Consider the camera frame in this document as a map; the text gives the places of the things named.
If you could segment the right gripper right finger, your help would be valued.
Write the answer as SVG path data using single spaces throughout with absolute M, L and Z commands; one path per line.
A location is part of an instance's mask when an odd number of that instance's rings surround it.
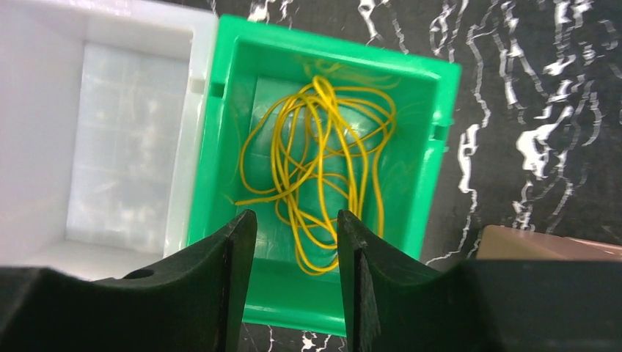
M 619 351 L 621 262 L 411 258 L 337 217 L 350 351 Z

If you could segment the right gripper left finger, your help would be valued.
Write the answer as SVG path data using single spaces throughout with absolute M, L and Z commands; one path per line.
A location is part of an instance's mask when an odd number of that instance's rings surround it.
M 120 279 L 1 269 L 3 351 L 235 351 L 257 218 L 245 210 L 207 238 Z

